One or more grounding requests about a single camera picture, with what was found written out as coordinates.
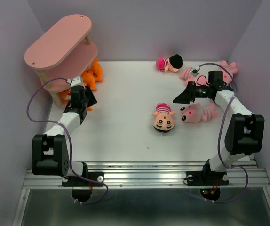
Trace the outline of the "orange shark plush back-facing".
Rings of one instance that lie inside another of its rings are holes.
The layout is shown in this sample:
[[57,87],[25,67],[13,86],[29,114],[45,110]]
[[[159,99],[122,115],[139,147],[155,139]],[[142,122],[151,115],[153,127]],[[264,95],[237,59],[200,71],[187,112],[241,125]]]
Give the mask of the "orange shark plush back-facing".
[[67,89],[65,91],[57,93],[61,100],[61,107],[64,109],[68,102],[71,100],[71,90]]

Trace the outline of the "orange shark plush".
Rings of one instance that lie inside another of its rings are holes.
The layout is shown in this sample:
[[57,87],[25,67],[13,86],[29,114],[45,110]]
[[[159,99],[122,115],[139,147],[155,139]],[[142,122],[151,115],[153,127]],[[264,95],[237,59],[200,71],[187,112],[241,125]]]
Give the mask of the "orange shark plush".
[[85,86],[89,86],[91,88],[92,91],[96,91],[97,87],[95,84],[95,78],[93,76],[93,72],[92,71],[84,71],[81,75],[83,82],[85,84]]

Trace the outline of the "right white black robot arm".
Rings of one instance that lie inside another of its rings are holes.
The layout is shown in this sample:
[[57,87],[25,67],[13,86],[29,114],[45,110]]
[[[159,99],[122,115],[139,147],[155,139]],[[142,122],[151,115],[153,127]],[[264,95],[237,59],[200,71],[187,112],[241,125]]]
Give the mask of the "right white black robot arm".
[[224,82],[222,71],[209,71],[207,85],[197,86],[195,82],[188,82],[186,89],[173,103],[186,104],[186,107],[180,109],[181,120],[186,123],[213,119],[215,105],[224,110],[224,119],[230,118],[224,147],[217,148],[216,156],[206,161],[202,171],[187,173],[188,185],[211,185],[217,181],[227,185],[227,169],[244,156],[261,150],[265,119],[243,106],[234,90]]

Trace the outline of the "orange shark plush mouth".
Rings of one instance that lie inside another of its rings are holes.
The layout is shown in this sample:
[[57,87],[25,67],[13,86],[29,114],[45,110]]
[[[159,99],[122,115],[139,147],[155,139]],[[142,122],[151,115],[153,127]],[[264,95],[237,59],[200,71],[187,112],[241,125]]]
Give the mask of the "orange shark plush mouth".
[[103,69],[101,65],[99,64],[99,59],[95,58],[90,66],[89,73],[93,75],[95,78],[95,81],[97,82],[103,82]]

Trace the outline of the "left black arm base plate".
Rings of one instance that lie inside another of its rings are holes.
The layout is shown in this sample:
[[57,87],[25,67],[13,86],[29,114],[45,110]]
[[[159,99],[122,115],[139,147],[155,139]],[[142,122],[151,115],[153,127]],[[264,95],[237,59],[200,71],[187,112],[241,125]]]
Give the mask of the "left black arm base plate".
[[[89,172],[88,179],[97,181],[98,177],[104,177],[104,173],[101,171]],[[99,183],[92,183],[86,180],[83,180],[77,176],[68,176],[66,177],[67,181],[62,182],[62,187],[102,187],[103,185]]]

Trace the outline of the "doll plush pink striped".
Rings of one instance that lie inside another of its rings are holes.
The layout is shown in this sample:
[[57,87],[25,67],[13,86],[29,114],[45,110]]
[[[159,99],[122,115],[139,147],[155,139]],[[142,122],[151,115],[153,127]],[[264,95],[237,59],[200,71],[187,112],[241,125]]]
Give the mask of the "doll plush pink striped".
[[158,103],[153,112],[153,128],[159,132],[167,133],[175,127],[175,120],[173,118],[175,112],[170,105],[166,103]]

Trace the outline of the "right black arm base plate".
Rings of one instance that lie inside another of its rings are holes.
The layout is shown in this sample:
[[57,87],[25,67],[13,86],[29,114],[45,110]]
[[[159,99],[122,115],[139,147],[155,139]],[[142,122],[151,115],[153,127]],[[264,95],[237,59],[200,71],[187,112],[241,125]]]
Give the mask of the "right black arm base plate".
[[228,176],[226,172],[210,172],[204,174],[203,171],[187,171],[183,183],[188,186],[213,186],[229,185]]

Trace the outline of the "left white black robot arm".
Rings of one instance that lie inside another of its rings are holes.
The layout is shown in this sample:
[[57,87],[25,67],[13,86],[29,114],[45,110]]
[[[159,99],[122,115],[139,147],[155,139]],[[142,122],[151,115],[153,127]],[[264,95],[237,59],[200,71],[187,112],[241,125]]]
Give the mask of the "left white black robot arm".
[[66,176],[70,170],[71,134],[87,116],[87,109],[97,100],[87,86],[71,87],[71,99],[59,121],[49,121],[53,127],[32,139],[32,173],[45,176]]

